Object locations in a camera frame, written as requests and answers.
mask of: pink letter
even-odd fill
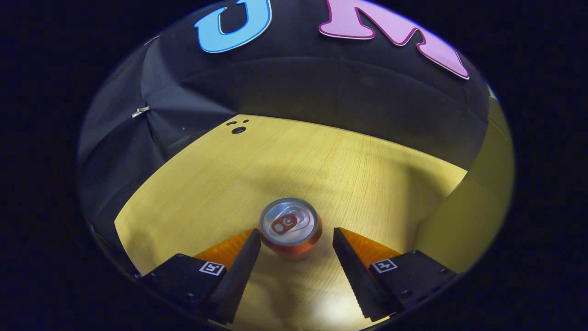
[[[359,11],[362,11],[395,45],[406,45],[415,31],[419,30],[423,42],[417,48],[424,56],[459,77],[470,78],[462,60],[451,46],[408,19],[365,0],[326,1],[329,21],[319,25],[322,34],[337,38],[372,39],[376,33],[362,23],[359,18]]]

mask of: wooden table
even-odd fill
[[[466,171],[420,151],[299,121],[237,115],[151,176],[115,225],[145,274],[176,253],[193,256],[256,227],[281,197],[312,204],[323,234],[306,260],[282,260],[262,245],[233,330],[358,330],[364,319],[332,248],[344,227],[397,251],[410,250],[419,221]],[[246,131],[232,134],[236,127]]]

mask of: black fabric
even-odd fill
[[[82,208],[109,244],[114,219],[163,163],[238,113],[288,118],[390,140],[469,169],[487,127],[488,91],[462,55],[463,80],[422,55],[419,33],[403,47],[322,35],[326,1],[272,0],[272,22],[253,41],[204,52],[194,23],[215,9],[223,29],[245,22],[225,1],[188,15],[139,47],[100,89],[78,153]],[[131,118],[137,108],[151,110]]]

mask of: orange can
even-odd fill
[[[304,259],[323,232],[316,210],[299,198],[270,203],[259,218],[261,240],[276,254],[291,260]]]

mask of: screw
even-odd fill
[[[409,297],[411,294],[412,294],[412,292],[411,292],[411,291],[409,291],[409,290],[404,290],[404,291],[402,291],[402,292],[400,293],[400,297],[401,297],[401,298],[403,298],[403,299],[406,299],[406,298],[407,298],[407,297]]]

